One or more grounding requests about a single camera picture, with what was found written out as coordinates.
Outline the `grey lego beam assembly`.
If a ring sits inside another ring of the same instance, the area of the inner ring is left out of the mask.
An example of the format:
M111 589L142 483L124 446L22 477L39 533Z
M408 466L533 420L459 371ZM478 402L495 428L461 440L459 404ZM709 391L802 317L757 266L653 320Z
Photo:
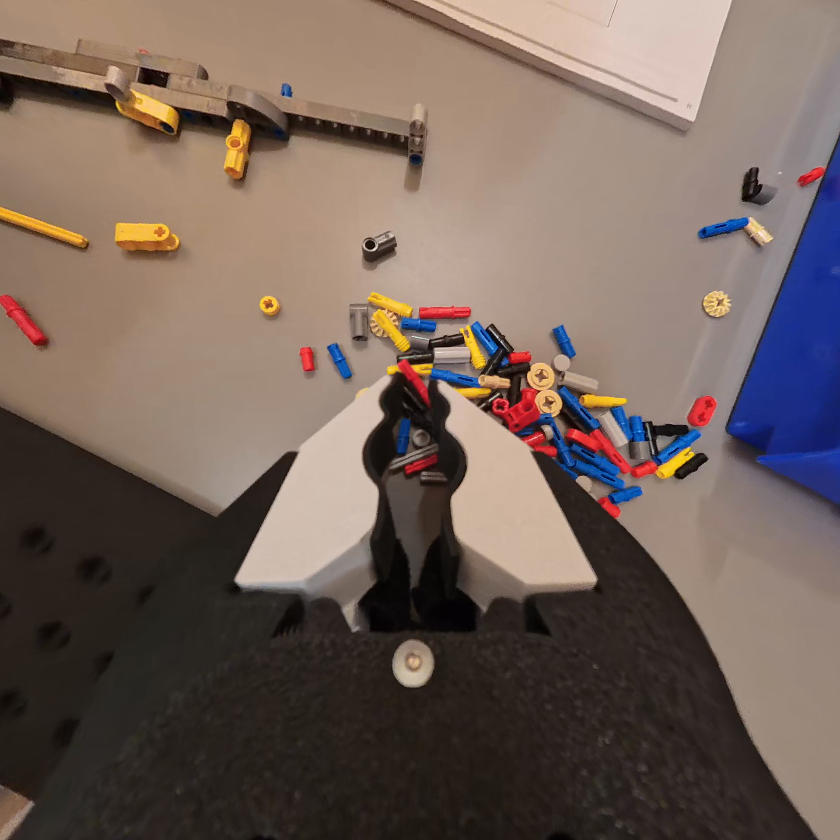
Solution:
M417 104L409 119L387 117L209 80L206 69L185 59L80 39L73 52L2 39L2 104L17 88L61 93L114 107L124 118L175 137L184 126L226 132L224 172L245 177L255 134L286 142L294 131L326 133L349 142L403 152L424 164L428 117Z

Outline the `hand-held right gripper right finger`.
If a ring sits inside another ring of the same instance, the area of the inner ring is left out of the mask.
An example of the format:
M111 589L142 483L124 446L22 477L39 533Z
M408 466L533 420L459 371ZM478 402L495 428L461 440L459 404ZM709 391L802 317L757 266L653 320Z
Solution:
M437 467L447 485L440 527L446 595L483 613L498 598L588 592L597 576L544 474L567 480L447 383L429 386Z

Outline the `pile of colourful lego pins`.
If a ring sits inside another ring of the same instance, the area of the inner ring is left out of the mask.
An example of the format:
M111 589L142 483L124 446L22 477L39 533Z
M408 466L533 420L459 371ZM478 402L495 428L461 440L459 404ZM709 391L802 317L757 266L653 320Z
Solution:
M413 308L376 292L349 305L352 341L390 343L395 363L386 373L403 378L392 473L418 476L426 486L446 483L432 404L414 394L397 369L400 360L409 361L428 393L430 384L447 383L584 490L605 490L597 502L613 518L643 495L641 479L684 480L708 461L696 451L704 427L629 414L627 399L572 371L576 350L564 325L552 329L559 354L544 363L517 350L496 324L468 322L470 315L469 307Z

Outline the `blue plastic bin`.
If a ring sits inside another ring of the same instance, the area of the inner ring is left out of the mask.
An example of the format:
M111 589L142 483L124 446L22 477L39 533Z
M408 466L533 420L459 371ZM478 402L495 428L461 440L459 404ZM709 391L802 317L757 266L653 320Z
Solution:
M760 465L838 504L838 144L726 429Z

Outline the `yellow axle-hole lego connector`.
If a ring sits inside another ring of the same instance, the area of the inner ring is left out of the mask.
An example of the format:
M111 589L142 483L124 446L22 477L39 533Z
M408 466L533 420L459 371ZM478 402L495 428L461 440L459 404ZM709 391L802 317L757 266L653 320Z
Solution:
M116 223L114 242L126 251L171 253L179 249L181 240L166 224Z

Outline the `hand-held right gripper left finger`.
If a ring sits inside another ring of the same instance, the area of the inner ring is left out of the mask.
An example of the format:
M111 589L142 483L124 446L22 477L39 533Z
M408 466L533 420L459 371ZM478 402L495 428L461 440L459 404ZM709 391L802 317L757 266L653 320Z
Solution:
M240 589L327 597L352 631L367 627L359 602L375 583L379 490L363 446L385 416L380 400L394 379L383 376L299 447L234 578Z

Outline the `white lego instruction booklet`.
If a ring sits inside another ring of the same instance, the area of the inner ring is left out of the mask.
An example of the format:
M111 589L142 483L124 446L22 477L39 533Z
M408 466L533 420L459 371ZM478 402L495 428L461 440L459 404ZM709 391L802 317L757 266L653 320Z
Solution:
M731 1L390 1L578 87L688 131Z

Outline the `long red lego pin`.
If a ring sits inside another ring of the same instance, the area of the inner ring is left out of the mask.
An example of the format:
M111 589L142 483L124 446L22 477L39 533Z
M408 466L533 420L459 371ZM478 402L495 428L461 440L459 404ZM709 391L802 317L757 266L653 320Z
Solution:
M1 295L1 307L6 315L14 322L18 330L36 347L46 347L48 337L30 317L25 308L9 295Z

